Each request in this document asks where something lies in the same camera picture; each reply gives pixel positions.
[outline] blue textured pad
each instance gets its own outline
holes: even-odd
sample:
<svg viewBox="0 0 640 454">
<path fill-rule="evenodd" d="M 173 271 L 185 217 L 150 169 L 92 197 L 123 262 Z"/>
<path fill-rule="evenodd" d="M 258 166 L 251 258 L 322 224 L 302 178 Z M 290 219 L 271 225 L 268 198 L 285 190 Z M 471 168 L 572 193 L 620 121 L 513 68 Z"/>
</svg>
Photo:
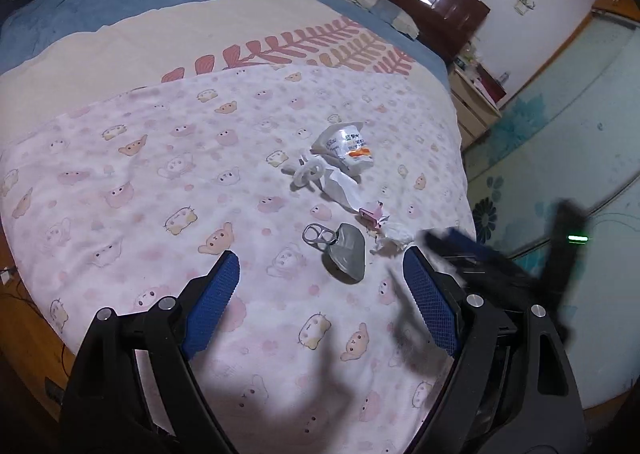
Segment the blue textured pad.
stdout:
<svg viewBox="0 0 640 454">
<path fill-rule="evenodd" d="M 433 340 L 453 356 L 458 351 L 453 312 L 411 249 L 404 253 L 402 274 Z"/>
<path fill-rule="evenodd" d="M 182 342 L 182 352 L 187 360 L 207 348 L 239 280 L 240 262 L 238 256 L 231 253 L 187 317 L 187 332 Z"/>
</svg>

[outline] bed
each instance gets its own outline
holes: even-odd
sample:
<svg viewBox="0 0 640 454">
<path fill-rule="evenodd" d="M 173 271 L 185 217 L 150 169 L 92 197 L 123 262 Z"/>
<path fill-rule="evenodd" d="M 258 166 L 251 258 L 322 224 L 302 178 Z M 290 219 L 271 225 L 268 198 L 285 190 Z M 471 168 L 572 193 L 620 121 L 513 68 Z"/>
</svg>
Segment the bed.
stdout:
<svg viewBox="0 0 640 454">
<path fill-rule="evenodd" d="M 363 198 L 413 232 L 473 235 L 442 59 L 343 0 L 37 0 L 0 56 L 2 226 L 66 348 L 100 307 L 146 309 L 230 248 L 241 282 L 192 369 L 240 452 L 404 450 L 452 360 L 401 256 L 367 251 L 356 285 L 323 266 L 303 228 L 354 216 L 282 170 L 330 123 L 363 121 Z M 323 355 L 340 383 L 318 404 Z"/>
</svg>

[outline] white blanket with cartoon print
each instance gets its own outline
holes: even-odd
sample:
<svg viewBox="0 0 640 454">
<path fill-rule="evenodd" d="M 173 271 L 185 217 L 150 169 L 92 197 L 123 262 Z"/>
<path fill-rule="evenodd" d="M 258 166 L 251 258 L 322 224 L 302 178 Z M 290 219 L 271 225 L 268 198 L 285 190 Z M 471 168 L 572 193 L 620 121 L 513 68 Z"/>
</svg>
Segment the white blanket with cartoon print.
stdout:
<svg viewBox="0 0 640 454">
<path fill-rule="evenodd" d="M 313 66 L 136 89 L 4 152 L 2 224 L 34 301 L 72 351 L 97 309 L 145 310 L 233 250 L 240 283 L 192 367 L 239 451 L 402 452 L 446 352 L 407 324 L 407 308 L 421 321 L 401 256 L 370 254 L 363 227 L 364 280 L 330 274 L 301 232 L 314 221 L 357 225 L 354 216 L 316 188 L 292 190 L 282 165 L 331 122 L 364 121 L 374 166 L 363 199 L 412 231 L 473 235 L 452 113 L 444 89 Z M 152 413 L 169 427 L 161 407 Z"/>
</svg>

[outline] pillow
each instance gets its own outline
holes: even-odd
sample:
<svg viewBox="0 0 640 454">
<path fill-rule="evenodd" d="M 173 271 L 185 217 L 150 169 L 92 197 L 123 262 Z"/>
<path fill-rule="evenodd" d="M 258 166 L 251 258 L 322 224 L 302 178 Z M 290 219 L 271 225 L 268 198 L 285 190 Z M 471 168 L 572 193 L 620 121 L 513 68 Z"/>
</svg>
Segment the pillow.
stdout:
<svg viewBox="0 0 640 454">
<path fill-rule="evenodd" d="M 398 5 L 388 0 L 347 0 L 362 7 L 386 23 L 389 23 L 401 34 L 405 34 L 412 40 L 418 38 L 420 30 L 409 14 Z"/>
</svg>

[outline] silver bolt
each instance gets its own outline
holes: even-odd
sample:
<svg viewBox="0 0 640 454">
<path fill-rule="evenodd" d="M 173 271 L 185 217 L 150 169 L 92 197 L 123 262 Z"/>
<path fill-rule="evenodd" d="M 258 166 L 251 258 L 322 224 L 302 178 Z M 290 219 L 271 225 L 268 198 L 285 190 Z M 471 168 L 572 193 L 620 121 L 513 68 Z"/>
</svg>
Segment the silver bolt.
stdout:
<svg viewBox="0 0 640 454">
<path fill-rule="evenodd" d="M 534 304 L 531 306 L 531 312 L 536 317 L 544 317 L 546 315 L 546 310 L 540 306 L 540 304 Z"/>
<path fill-rule="evenodd" d="M 98 310 L 98 313 L 95 314 L 98 320 L 107 320 L 111 316 L 110 308 L 102 308 Z"/>
<path fill-rule="evenodd" d="M 469 306 L 473 306 L 474 308 L 479 308 L 484 304 L 484 299 L 480 297 L 477 293 L 472 293 L 471 295 L 466 296 L 466 302 Z"/>
<path fill-rule="evenodd" d="M 174 297 L 162 297 L 160 302 L 158 303 L 158 307 L 160 309 L 172 309 L 175 306 L 175 298 Z"/>
</svg>

